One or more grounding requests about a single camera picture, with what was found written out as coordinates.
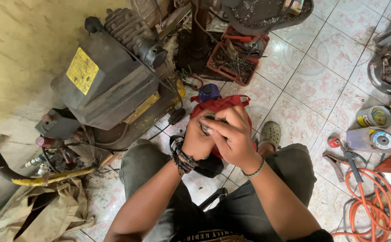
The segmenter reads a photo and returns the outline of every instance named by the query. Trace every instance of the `patterned tile floor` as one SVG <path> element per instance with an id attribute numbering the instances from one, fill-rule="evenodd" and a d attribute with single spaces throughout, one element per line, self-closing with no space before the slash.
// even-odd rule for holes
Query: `patterned tile floor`
<path id="1" fill-rule="evenodd" d="M 282 147 L 292 143 L 308 147 L 317 177 L 309 210 L 324 229 L 335 232 L 343 229 L 342 206 L 351 196 L 321 155 L 330 149 L 328 136 L 336 134 L 345 139 L 346 130 L 358 127 L 355 121 L 358 110 L 391 103 L 391 96 L 377 91 L 367 77 L 368 60 L 376 55 L 373 39 L 391 29 L 391 0 L 314 0 L 314 3 L 314 11 L 304 23 L 269 34 L 271 40 L 264 53 L 268 57 L 261 59 L 250 85 L 210 83 L 217 84 L 223 96 L 243 94 L 251 98 L 246 110 L 253 122 L 254 136 L 259 137 L 257 131 L 265 122 L 274 120 L 282 128 Z M 213 23 L 209 29 L 222 31 L 226 27 L 217 20 Z M 184 108 L 188 113 L 196 105 L 189 98 L 197 92 L 186 90 Z M 167 118 L 143 137 L 150 138 L 165 128 Z M 183 134 L 188 120 L 186 116 L 152 141 L 163 152 L 170 153 L 167 145 L 170 135 Z M 369 168 L 379 163 L 378 154 L 362 155 L 369 160 Z M 119 165 L 116 161 L 112 167 Z M 192 200 L 200 204 L 218 188 L 226 187 L 232 192 L 246 179 L 239 168 L 225 164 L 222 174 L 214 179 L 193 172 L 185 175 L 183 181 Z M 371 184 L 364 184 L 370 192 Z M 125 202 L 125 191 L 117 172 L 112 171 L 103 177 L 90 177 L 86 194 L 96 225 L 65 236 L 81 242 L 101 242 Z M 367 227 L 367 219 L 360 214 L 357 226 Z"/>

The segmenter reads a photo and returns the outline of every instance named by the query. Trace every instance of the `beige cloth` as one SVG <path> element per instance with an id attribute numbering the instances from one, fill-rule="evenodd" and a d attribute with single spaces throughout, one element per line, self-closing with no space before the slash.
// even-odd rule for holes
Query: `beige cloth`
<path id="1" fill-rule="evenodd" d="M 12 242 L 31 213 L 38 195 L 58 192 L 15 242 L 57 242 L 65 232 L 92 227 L 94 217 L 88 217 L 87 200 L 80 179 L 72 178 L 42 186 L 21 186 L 0 211 L 0 242 Z M 28 199 L 33 197 L 30 205 Z"/>

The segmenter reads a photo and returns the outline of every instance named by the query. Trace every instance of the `hand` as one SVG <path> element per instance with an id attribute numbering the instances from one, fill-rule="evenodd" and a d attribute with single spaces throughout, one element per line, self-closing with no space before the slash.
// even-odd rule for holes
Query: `hand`
<path id="1" fill-rule="evenodd" d="M 210 154 L 210 151 L 215 146 L 215 141 L 209 135 L 206 135 L 201 130 L 199 118 L 208 113 L 214 113 L 209 109 L 203 110 L 197 116 L 193 117 L 186 128 L 185 140 L 183 141 L 182 151 L 187 156 L 192 156 L 198 161 Z"/>
<path id="2" fill-rule="evenodd" d="M 224 119 L 229 124 L 219 121 Z M 201 118 L 200 122 L 209 126 L 208 132 L 226 162 L 240 167 L 246 174 L 260 168 L 263 158 L 253 149 L 251 128 L 244 108 L 226 108 L 215 114 L 215 120 Z"/>

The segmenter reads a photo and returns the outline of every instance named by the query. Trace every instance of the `red plastic bag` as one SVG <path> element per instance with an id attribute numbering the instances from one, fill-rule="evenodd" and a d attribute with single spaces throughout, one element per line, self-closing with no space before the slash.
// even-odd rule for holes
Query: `red plastic bag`
<path id="1" fill-rule="evenodd" d="M 240 100 L 240 97 L 247 97 L 248 100 L 242 102 Z M 245 95 L 233 95 L 233 96 L 227 96 L 225 98 L 220 98 L 218 100 L 208 100 L 208 101 L 197 104 L 197 106 L 195 106 L 194 109 L 191 111 L 189 119 L 192 119 L 193 117 L 197 116 L 199 113 L 201 113 L 205 109 L 210 109 L 214 112 L 219 112 L 225 108 L 229 108 L 229 107 L 233 107 L 233 106 L 246 107 L 249 105 L 250 100 L 251 99 Z M 198 96 L 193 96 L 191 98 L 191 102 L 194 102 L 194 101 L 198 102 Z M 248 115 L 248 122 L 249 122 L 249 126 L 251 128 L 251 137 L 252 137 L 252 121 L 249 118 L 249 115 Z M 253 145 L 254 150 L 256 151 L 257 147 L 255 146 L 255 143 L 252 142 L 252 145 Z M 214 146 L 212 148 L 212 153 L 222 159 L 222 156 L 221 156 L 217 146 Z"/>

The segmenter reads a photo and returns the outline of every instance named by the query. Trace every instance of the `black t-shirt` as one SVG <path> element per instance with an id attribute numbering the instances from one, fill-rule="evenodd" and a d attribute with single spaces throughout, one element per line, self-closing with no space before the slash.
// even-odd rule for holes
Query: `black t-shirt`
<path id="1" fill-rule="evenodd" d="M 254 242 L 252 240 L 246 239 L 244 235 L 233 233 L 224 229 L 211 229 L 200 231 L 194 234 L 190 234 L 179 240 L 179 242 Z M 313 234 L 299 238 L 289 240 L 290 242 L 333 242 L 333 237 L 330 233 L 324 229 L 315 231 Z"/>

